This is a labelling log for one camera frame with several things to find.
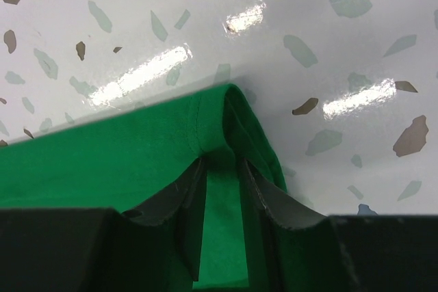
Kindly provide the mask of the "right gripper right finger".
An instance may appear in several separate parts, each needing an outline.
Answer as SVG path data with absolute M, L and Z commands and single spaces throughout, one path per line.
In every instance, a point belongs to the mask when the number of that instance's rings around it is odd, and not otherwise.
M 251 291 L 436 291 L 437 217 L 330 215 L 238 165 Z

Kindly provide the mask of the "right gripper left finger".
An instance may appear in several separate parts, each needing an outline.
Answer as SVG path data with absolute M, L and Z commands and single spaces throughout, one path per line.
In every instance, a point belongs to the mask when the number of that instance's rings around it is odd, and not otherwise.
M 197 159 L 127 211 L 1 210 L 2 291 L 191 291 L 199 278 L 207 171 Z

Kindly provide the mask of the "green t-shirt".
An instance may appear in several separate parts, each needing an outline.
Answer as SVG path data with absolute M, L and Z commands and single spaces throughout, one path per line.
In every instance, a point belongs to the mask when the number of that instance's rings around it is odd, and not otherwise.
M 124 211 L 207 159 L 196 289 L 248 284 L 236 161 L 285 187 L 281 165 L 240 89 L 220 85 L 1 149 L 2 207 Z

